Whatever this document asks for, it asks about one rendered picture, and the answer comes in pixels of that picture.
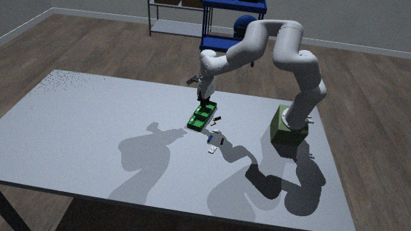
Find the dark green open bins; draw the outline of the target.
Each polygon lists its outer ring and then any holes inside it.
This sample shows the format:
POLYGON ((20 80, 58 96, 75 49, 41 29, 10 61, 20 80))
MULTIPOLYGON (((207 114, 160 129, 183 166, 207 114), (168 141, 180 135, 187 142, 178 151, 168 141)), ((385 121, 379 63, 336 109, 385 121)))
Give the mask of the dark green open bins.
POLYGON ((205 108, 200 105, 194 111, 192 118, 188 121, 188 128, 201 132, 207 121, 211 117, 212 113, 216 109, 217 103, 209 101, 209 105, 205 108))

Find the white domino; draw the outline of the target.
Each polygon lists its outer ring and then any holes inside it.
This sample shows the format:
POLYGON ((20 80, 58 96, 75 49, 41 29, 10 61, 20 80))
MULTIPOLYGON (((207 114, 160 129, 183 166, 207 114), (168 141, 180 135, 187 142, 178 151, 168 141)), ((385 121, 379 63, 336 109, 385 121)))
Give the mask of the white domino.
POLYGON ((216 148, 217 148, 216 146, 212 146, 208 152, 213 154, 213 152, 216 150, 216 148))

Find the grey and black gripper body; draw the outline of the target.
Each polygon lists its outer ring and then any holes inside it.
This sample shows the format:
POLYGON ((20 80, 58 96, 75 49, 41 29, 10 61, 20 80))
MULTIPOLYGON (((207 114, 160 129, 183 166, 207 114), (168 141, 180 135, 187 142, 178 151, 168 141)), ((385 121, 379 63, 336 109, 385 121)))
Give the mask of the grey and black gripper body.
POLYGON ((204 81, 199 78, 197 96, 199 95, 199 92, 201 92, 202 99, 207 99, 212 95, 215 92, 215 77, 211 81, 204 81))

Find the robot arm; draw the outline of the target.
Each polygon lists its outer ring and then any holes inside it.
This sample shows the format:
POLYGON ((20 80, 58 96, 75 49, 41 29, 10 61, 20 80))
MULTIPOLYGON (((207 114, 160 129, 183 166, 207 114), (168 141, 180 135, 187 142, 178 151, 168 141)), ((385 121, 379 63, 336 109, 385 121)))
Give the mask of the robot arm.
POLYGON ((211 81, 216 75, 258 60, 265 52, 268 37, 277 37, 272 54, 273 63, 281 70, 293 72, 301 90, 281 118, 286 127, 300 130, 306 123, 314 123, 309 114, 327 94, 317 57, 310 51, 299 51, 303 33, 302 25, 296 21, 253 21, 247 26, 244 39, 230 47, 225 56, 216 57, 216 53, 210 49, 201 52, 199 78, 211 81))

